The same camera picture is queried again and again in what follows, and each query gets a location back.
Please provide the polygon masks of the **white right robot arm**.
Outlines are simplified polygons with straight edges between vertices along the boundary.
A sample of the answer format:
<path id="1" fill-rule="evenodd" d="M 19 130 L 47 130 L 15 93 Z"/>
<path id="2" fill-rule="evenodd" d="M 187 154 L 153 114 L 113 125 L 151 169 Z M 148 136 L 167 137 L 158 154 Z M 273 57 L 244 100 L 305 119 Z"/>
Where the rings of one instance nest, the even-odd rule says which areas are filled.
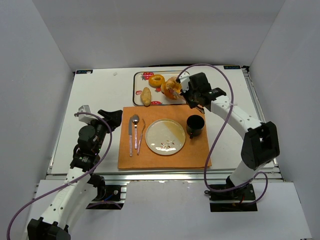
<path id="1" fill-rule="evenodd" d="M 235 190 L 244 187 L 257 172 L 280 154 L 276 125 L 252 117 L 234 104 L 226 92 L 212 88 L 203 73 L 179 77 L 181 95 L 191 108 L 207 108 L 224 120 L 242 138 L 241 162 L 226 179 L 226 188 Z"/>

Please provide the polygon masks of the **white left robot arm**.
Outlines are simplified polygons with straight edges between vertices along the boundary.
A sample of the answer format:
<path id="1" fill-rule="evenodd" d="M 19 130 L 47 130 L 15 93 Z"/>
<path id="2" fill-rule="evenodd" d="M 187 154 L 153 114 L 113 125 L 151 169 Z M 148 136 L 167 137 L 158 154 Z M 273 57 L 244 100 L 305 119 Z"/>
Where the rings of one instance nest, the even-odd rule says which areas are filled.
<path id="1" fill-rule="evenodd" d="M 99 153 L 106 135 L 111 135 L 122 123 L 122 110 L 92 114 L 88 105 L 79 108 L 75 116 L 85 125 L 78 132 L 72 161 L 63 185 L 52 193 L 55 197 L 38 219 L 27 225 L 30 240 L 69 240 L 70 229 L 89 204 L 102 200 L 106 194 L 105 179 L 95 174 L 105 156 Z"/>

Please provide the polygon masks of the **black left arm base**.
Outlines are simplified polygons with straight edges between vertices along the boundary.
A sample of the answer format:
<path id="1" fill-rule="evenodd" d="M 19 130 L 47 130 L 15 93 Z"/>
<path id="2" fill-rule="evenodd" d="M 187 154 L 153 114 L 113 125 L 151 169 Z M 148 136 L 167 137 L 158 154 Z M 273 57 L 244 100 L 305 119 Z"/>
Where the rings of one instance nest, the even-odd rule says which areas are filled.
<path id="1" fill-rule="evenodd" d="M 106 184 L 104 177 L 92 174 L 88 184 L 92 185 L 97 195 L 89 203 L 89 210 L 120 210 L 124 205 L 123 187 L 118 184 Z"/>

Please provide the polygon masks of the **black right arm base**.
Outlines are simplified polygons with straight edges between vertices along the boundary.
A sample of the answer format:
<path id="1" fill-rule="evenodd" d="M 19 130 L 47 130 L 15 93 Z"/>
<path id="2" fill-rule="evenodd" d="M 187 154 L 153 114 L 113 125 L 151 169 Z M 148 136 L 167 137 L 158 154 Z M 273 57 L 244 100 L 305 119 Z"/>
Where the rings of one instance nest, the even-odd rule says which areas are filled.
<path id="1" fill-rule="evenodd" d="M 224 184 L 208 184 L 204 194 L 209 198 L 212 213 L 257 212 L 256 194 L 248 180 L 235 186 L 230 178 Z"/>

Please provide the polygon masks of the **metal kitchen tongs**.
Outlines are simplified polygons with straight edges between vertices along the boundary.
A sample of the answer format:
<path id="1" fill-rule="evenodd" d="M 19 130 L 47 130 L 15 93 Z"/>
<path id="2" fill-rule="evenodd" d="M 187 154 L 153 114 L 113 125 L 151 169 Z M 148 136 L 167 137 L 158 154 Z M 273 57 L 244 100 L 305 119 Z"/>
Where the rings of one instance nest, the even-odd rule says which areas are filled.
<path id="1" fill-rule="evenodd" d="M 183 99 L 190 109 L 196 109 L 202 114 L 205 113 L 203 106 L 200 105 L 199 101 L 194 98 L 194 94 L 192 91 L 187 90 L 186 92 L 184 92 L 182 89 L 181 90 L 171 89 L 169 92 L 175 98 Z"/>

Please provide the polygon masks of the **large sugar-crusted bundt bread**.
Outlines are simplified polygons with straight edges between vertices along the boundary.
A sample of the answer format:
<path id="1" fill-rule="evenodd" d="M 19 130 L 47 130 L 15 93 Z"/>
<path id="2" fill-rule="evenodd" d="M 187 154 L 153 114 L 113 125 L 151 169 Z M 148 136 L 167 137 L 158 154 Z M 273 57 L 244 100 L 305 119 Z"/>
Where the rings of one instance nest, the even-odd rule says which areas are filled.
<path id="1" fill-rule="evenodd" d="M 175 98 L 171 93 L 170 90 L 176 90 L 179 91 L 182 89 L 182 86 L 179 82 L 176 81 L 177 77 L 173 76 L 170 77 L 166 82 L 165 85 L 165 92 L 163 93 L 167 98 L 172 99 L 172 100 L 177 100 L 179 98 Z"/>

